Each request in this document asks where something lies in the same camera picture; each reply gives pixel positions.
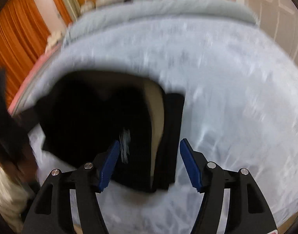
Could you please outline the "left hand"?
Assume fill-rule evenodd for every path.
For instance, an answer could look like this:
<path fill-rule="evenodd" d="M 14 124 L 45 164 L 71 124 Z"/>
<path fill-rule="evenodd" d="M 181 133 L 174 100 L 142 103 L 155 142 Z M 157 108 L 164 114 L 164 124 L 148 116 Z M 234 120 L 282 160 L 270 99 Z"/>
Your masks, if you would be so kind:
<path fill-rule="evenodd" d="M 23 157 L 17 165 L 8 162 L 3 166 L 8 177 L 16 184 L 30 183 L 37 179 L 38 165 L 31 146 L 26 144 L 22 153 Z"/>

